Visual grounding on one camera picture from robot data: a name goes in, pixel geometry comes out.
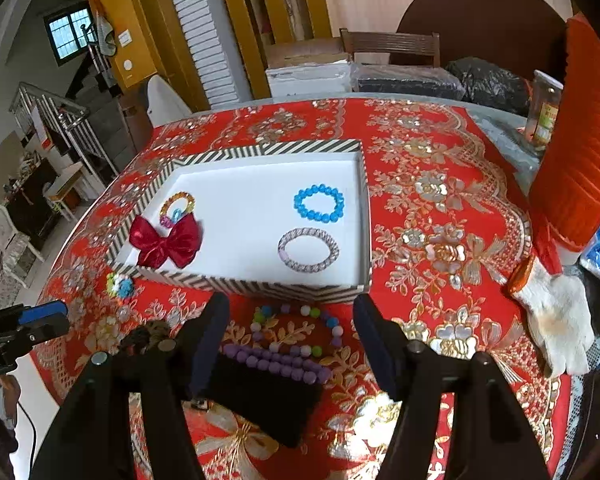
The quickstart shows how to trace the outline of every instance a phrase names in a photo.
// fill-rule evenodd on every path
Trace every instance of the silver beaded bracelet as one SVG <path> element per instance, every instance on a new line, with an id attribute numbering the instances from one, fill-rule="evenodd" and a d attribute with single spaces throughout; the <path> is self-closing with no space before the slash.
<path id="1" fill-rule="evenodd" d="M 329 248 L 329 256 L 327 256 L 319 264 L 305 265 L 295 260 L 292 260 L 288 254 L 286 254 L 286 245 L 291 241 L 301 236 L 312 236 L 322 240 Z M 331 235 L 322 229 L 316 229 L 314 227 L 302 227 L 297 229 L 291 229 L 286 233 L 278 242 L 278 255 L 282 262 L 289 267 L 289 269 L 295 270 L 296 272 L 320 272 L 321 270 L 329 267 L 334 261 L 340 256 L 340 249 L 336 243 L 336 240 Z"/>

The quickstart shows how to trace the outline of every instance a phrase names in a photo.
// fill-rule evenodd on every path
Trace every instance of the dark wooden cabinet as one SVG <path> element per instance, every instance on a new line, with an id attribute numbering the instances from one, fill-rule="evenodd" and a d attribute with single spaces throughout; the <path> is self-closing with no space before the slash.
<path id="1" fill-rule="evenodd" d="M 42 249 L 60 217 L 49 207 L 43 195 L 44 185 L 53 183 L 57 176 L 44 158 L 6 205 L 16 229 L 29 235 L 31 243 L 38 250 Z"/>

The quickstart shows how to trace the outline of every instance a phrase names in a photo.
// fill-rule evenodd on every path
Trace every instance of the embroidered bow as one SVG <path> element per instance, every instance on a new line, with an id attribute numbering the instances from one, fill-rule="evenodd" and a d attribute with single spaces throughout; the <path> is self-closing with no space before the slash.
<path id="1" fill-rule="evenodd" d="M 129 243 L 140 249 L 139 266 L 157 269 L 170 258 L 182 269 L 200 250 L 202 234 L 192 213 L 184 215 L 165 238 L 145 218 L 137 216 L 131 224 Z"/>

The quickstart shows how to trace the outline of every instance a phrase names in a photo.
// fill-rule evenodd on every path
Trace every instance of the white glove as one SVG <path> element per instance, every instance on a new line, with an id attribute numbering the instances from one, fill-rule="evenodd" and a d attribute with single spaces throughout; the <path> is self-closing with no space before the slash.
<path id="1" fill-rule="evenodd" d="M 587 350 L 593 345 L 591 314 L 584 285 L 575 276 L 550 275 L 530 256 L 508 284 L 526 308 L 529 331 L 551 369 L 551 377 L 589 371 Z"/>

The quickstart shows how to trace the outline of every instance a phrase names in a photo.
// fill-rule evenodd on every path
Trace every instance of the round table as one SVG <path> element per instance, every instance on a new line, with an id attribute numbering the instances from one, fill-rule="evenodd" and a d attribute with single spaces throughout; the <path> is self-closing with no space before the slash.
<path id="1" fill-rule="evenodd" d="M 108 245 L 165 161 L 229 146 L 340 138 L 363 142 L 371 194 L 370 294 L 376 305 L 407 337 L 438 353 L 467 359 L 476 351 L 490 352 L 552 472 L 564 438 L 570 381 L 544 377 L 523 326 L 524 311 L 502 291 L 530 251 L 525 199 L 512 168 L 466 110 L 443 104 L 331 98 L 202 114 L 157 128 L 148 147 L 82 218 L 40 297 L 40 302 L 65 301 L 71 322 L 67 336 L 34 351 L 52 395 L 61 402 L 90 355 L 116 351 L 137 324 L 163 319 L 177 332 L 205 307 L 209 292 L 148 280 L 136 280 L 133 298 L 122 306 L 106 293 Z M 254 344 L 251 318 L 263 300 L 232 296 L 230 301 L 225 342 Z M 375 477 L 399 404 L 375 382 L 351 322 L 350 304 L 328 309 L 345 329 L 341 348 L 329 348 L 330 334 L 319 320 L 309 328 L 303 328 L 299 315 L 270 320 L 271 340 L 321 344 L 322 363 L 333 371 L 298 448 L 280 446 L 218 404 L 206 412 L 185 407 L 208 478 Z M 137 469 L 150 478 L 139 398 L 131 404 Z M 444 474 L 452 419 L 453 395 L 445 394 L 428 480 Z"/>

